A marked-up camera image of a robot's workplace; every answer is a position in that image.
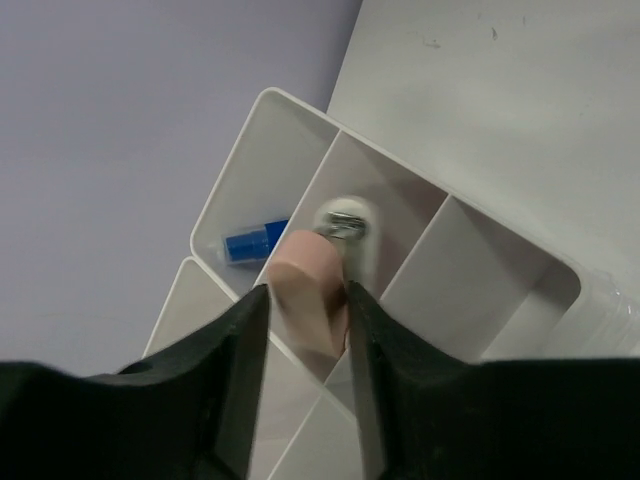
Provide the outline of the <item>blue correction fluid bottle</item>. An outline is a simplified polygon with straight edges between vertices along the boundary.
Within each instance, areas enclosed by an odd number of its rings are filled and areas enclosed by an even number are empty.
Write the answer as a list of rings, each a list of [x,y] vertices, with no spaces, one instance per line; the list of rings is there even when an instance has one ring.
[[[223,235],[216,245],[218,257],[227,265],[265,261],[276,247],[288,222],[288,219],[279,219]]]

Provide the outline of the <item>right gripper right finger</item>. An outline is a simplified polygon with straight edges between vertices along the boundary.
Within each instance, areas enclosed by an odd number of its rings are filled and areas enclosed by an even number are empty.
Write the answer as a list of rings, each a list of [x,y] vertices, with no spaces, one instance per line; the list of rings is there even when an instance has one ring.
[[[469,364],[346,288],[368,479],[635,479],[633,358]]]

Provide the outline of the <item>white eraser box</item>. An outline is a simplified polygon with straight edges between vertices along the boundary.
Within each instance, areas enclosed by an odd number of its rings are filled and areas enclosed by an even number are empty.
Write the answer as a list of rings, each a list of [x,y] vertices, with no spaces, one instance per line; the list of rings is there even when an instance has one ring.
[[[382,223],[372,202],[351,195],[328,200],[316,211],[312,230],[337,248],[347,280],[360,283],[370,292],[375,290]]]

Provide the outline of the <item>pink eraser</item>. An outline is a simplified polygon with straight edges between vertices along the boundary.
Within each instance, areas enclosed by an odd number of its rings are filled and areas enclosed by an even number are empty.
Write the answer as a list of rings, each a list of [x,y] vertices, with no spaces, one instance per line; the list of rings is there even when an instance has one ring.
[[[291,341],[339,358],[349,327],[339,250],[318,233],[296,230],[275,251],[266,277]]]

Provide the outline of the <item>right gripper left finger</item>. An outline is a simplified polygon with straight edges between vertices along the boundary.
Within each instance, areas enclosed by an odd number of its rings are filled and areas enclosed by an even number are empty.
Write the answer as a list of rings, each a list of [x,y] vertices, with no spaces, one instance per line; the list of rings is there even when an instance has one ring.
[[[118,373],[1,366],[5,479],[244,479],[266,364],[268,290]]]

